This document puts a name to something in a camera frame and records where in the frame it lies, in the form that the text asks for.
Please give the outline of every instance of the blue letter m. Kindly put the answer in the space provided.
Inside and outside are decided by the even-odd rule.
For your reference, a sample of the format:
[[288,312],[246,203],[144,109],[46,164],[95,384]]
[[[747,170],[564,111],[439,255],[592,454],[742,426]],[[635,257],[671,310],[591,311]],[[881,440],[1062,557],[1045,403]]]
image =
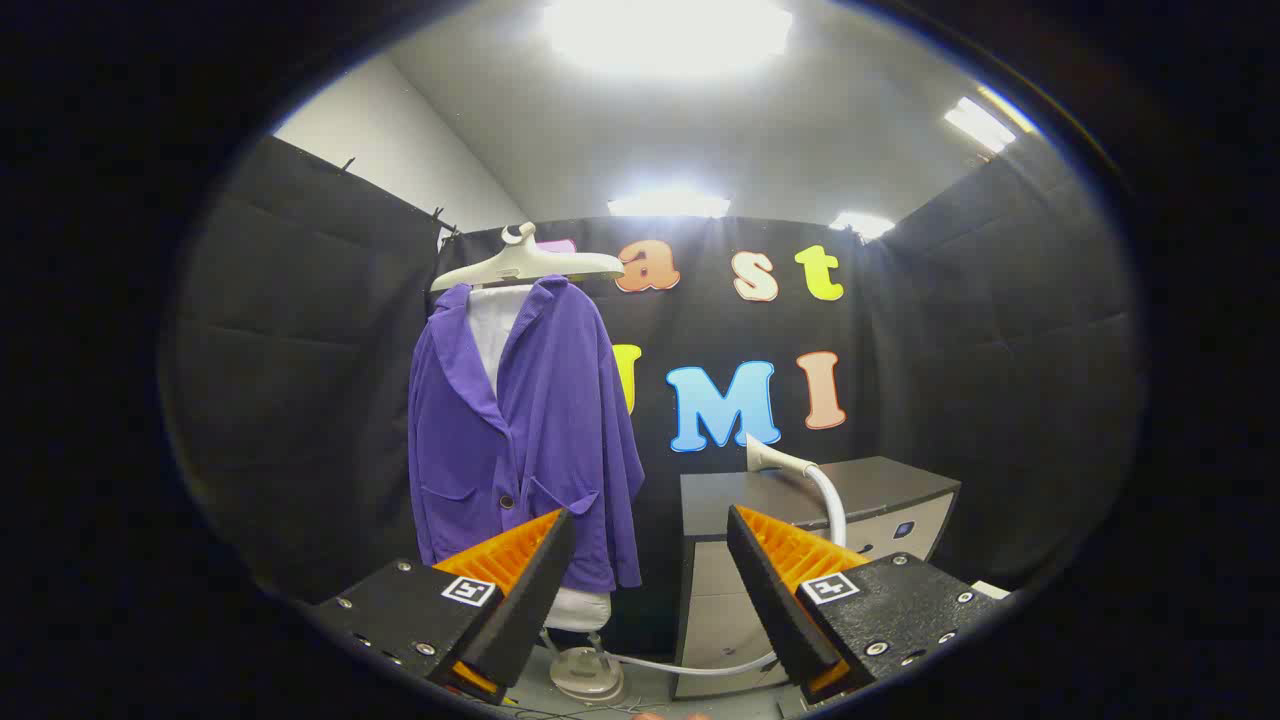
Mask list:
[[742,363],[733,372],[728,392],[721,395],[701,368],[676,368],[667,373],[667,382],[676,388],[677,430],[671,448],[698,452],[707,447],[707,438],[698,432],[699,418],[716,445],[724,447],[739,415],[742,416],[742,428],[733,436],[735,442],[745,447],[745,433],[751,433],[763,443],[778,442],[782,432],[773,425],[773,411],[769,409],[771,375],[773,363]]

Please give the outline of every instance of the white clothes hanger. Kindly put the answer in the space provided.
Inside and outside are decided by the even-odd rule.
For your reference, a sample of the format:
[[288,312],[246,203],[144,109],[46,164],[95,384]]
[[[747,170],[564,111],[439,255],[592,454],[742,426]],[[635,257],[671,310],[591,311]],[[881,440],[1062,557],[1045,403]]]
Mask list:
[[622,260],[613,255],[599,252],[549,252],[534,242],[534,223],[520,225],[520,234],[511,234],[502,228],[502,240],[507,247],[502,252],[474,265],[449,270],[435,278],[431,292],[448,290],[458,283],[470,286],[489,286],[518,283],[547,275],[564,275],[577,281],[588,275],[621,278],[625,272]]

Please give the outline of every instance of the ceiling light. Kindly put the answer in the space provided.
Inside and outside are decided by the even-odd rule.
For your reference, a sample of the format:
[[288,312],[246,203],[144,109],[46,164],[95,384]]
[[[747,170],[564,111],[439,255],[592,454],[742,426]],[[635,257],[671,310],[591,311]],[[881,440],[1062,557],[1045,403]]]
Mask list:
[[726,210],[728,210],[728,200],[687,188],[655,190],[609,201],[609,214],[612,215],[723,218]]
[[544,22],[557,51],[593,69],[690,76],[781,55],[791,13],[762,0],[561,0]]
[[1032,122],[1027,119],[1027,115],[1021,114],[1018,110],[1018,108],[1014,108],[1012,104],[1009,102],[1009,100],[1001,97],[998,94],[996,94],[995,90],[989,87],[978,86],[978,92],[980,92],[983,97],[989,100],[992,105],[1000,109],[1001,113],[1009,115],[1009,119],[1014,120],[1014,123],[1018,127],[1023,128],[1023,132],[1036,132],[1036,126],[1033,126]]
[[1014,141],[1014,133],[1009,132],[1009,128],[968,97],[961,97],[955,109],[943,117],[992,152],[1000,152]]
[[842,231],[849,228],[863,237],[863,242],[869,242],[877,237],[893,229],[893,223],[881,218],[878,215],[868,215],[867,213],[850,213],[847,210],[836,215],[836,220],[831,223],[831,229]]

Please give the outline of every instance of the white hose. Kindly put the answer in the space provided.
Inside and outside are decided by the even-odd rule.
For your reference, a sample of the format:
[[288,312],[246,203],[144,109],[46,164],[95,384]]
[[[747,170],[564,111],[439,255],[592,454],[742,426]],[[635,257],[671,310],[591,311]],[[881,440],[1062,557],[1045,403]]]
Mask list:
[[644,667],[653,667],[654,670],[663,670],[666,673],[673,673],[676,675],[737,675],[739,673],[749,673],[756,667],[763,667],[769,662],[778,659],[774,653],[768,653],[764,657],[756,657],[755,660],[748,662],[746,665],[735,665],[733,667],[681,667],[680,665],[663,665],[662,662],[650,662],[648,660],[639,660],[635,657],[626,657],[622,655],[605,653],[618,662],[627,662],[631,665],[640,665]]
[[[822,498],[827,503],[827,524],[831,528],[831,542],[845,547],[845,503],[840,501],[840,493],[836,492],[836,486],[831,484],[831,478],[827,477],[815,464],[800,460],[794,455],[787,455],[785,452],[773,450],[772,447],[765,447],[760,441],[755,439],[750,434],[746,436],[746,469],[748,470],[760,470],[763,468],[781,468],[791,474],[797,471],[805,478],[813,480],[818,489],[822,492]],[[626,657],[623,655],[605,653],[618,662],[627,662],[631,665],[640,665],[641,667],[652,667],[654,670],[662,670],[664,673],[673,673],[676,675],[737,675],[739,673],[749,673],[756,667],[763,667],[769,662],[778,659],[777,653],[769,652],[764,657],[756,657],[755,660],[745,665],[735,665],[733,667],[682,667],[680,665],[664,665],[662,662],[650,662],[648,660],[637,660],[635,657]]]
[[845,547],[845,503],[840,501],[836,486],[831,484],[831,478],[817,465],[806,466],[804,477],[818,486],[818,489],[822,491],[822,498],[827,501],[827,523],[831,525],[831,542]]

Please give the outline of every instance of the purple jacket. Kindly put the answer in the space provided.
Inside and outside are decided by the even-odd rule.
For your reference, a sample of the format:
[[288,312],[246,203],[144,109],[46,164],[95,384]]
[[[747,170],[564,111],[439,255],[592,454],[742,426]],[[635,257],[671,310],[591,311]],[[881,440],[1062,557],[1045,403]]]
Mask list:
[[503,347],[495,398],[470,293],[440,296],[413,350],[408,475],[422,561],[566,507],[577,547],[562,584],[639,585],[631,501],[644,470],[599,310],[562,275],[538,281]]

